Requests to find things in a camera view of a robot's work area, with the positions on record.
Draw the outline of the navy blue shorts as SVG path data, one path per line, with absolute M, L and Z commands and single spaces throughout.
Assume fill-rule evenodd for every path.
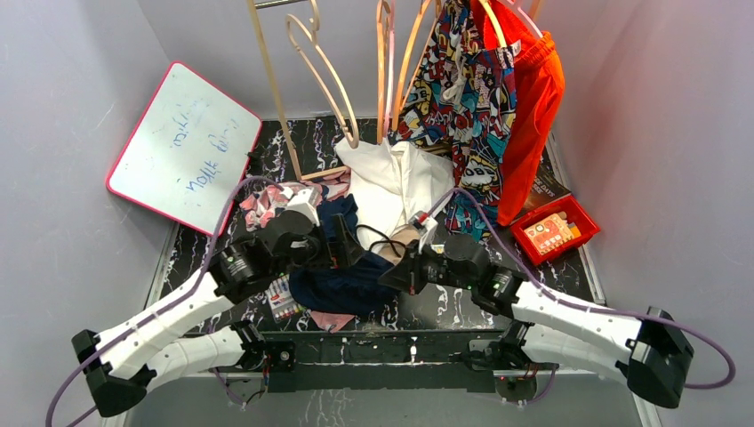
M 304 307 L 336 314 L 367 316 L 382 310 L 398 290 L 378 283 L 393 264 L 370 251 L 345 269 L 300 269 L 289 275 L 293 299 Z

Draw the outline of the orange hanger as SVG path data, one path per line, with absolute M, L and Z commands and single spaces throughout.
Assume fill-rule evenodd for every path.
M 392 101 L 392 115 L 391 119 L 389 121 L 389 132 L 395 132 L 398 127 L 398 119 L 400 116 L 400 113 L 402 112 L 404 105 L 406 104 L 407 96 L 410 91 L 410 85 L 412 84 L 412 81 L 415 77 L 415 75 L 409 76 L 409 65 L 411 64 L 411 60 L 413 57 L 413 51 L 415 50 L 415 47 L 417 45 L 417 40 L 419 39 L 420 30 L 422 22 L 424 21 L 425 16 L 428 14 L 431 8 L 434 8 L 435 11 L 435 17 L 439 15 L 439 10 L 441 8 L 441 2 L 440 1 L 421 1 L 420 6 L 417 10 L 417 13 L 415 14 L 415 17 L 413 19 L 413 25 L 411 27 L 410 32 L 408 33 L 407 40 L 405 43 L 405 47 L 402 49 L 397 48 L 397 40 L 396 40 L 396 11 L 397 11 L 397 2 L 396 2 L 396 8 L 395 8 L 395 67 L 394 67 L 394 98 Z M 376 24 L 376 17 L 375 17 L 375 27 L 377 32 L 377 62 L 378 62 L 378 30 L 377 30 L 377 24 Z M 388 141 L 388 133 L 386 140 L 382 143 L 378 142 L 378 133 L 380 132 L 381 125 L 378 121 L 378 115 L 380 113 L 380 108 L 378 107 L 378 77 L 377 77 L 377 131 L 376 131 L 376 138 L 377 143 L 382 144 Z

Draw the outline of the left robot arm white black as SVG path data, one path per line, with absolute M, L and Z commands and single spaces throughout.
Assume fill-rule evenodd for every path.
M 341 270 L 364 253 L 356 223 L 345 214 L 320 219 L 284 210 L 214 253 L 186 283 L 144 311 L 106 331 L 84 330 L 73 337 L 96 411 L 120 415 L 157 387 L 208 369 L 259 369 L 270 349 L 248 321 L 198 337 L 185 334 L 287 274 Z

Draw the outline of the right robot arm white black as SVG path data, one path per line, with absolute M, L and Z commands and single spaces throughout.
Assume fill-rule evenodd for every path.
M 538 287 L 461 235 L 449 237 L 441 251 L 414 240 L 378 282 L 406 294 L 428 285 L 468 290 L 483 311 L 507 318 L 501 338 L 472 340 L 466 351 L 454 355 L 474 370 L 570 367 L 622 383 L 658 407 L 680 403 L 694 349 L 664 310 L 649 310 L 655 320 L 620 316 Z

